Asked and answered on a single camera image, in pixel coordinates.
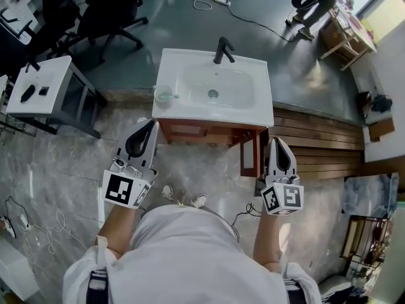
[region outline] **white sink basin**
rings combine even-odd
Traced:
[[[271,127],[273,104],[267,63],[187,49],[164,49],[156,85],[166,85],[178,99],[155,100],[153,117],[233,122]]]

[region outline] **white marker cube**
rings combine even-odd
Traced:
[[[304,207],[304,186],[273,182],[261,195],[270,215],[290,215]]]
[[[145,199],[151,185],[142,179],[123,173],[104,170],[103,199],[116,205],[138,208]]]

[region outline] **sink drain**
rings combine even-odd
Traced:
[[[208,91],[208,97],[210,97],[211,99],[216,99],[218,98],[218,91],[211,89],[210,91]]]

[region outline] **gray painting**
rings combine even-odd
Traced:
[[[348,178],[343,211],[349,215],[391,217],[397,206],[399,174]]]

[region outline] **shoe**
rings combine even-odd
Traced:
[[[173,201],[173,187],[171,184],[165,184],[162,189],[162,196]]]
[[[299,15],[295,15],[292,19],[297,23],[304,23],[304,20]]]
[[[205,203],[207,202],[207,199],[208,199],[208,197],[206,194],[198,195],[191,201],[191,206],[193,206],[195,208],[203,207],[205,205]]]
[[[298,30],[298,32],[299,32],[301,35],[303,35],[303,36],[305,36],[306,38],[308,38],[310,41],[312,41],[312,40],[315,38],[314,35],[311,34],[311,31],[310,31],[308,28],[305,28],[305,27],[300,28],[300,29]]]
[[[11,222],[9,221],[9,219],[5,216],[1,216],[0,221],[4,222],[4,228],[6,229],[7,232],[9,232],[11,234],[13,239],[15,239],[15,231],[14,231],[14,228],[11,225]]]

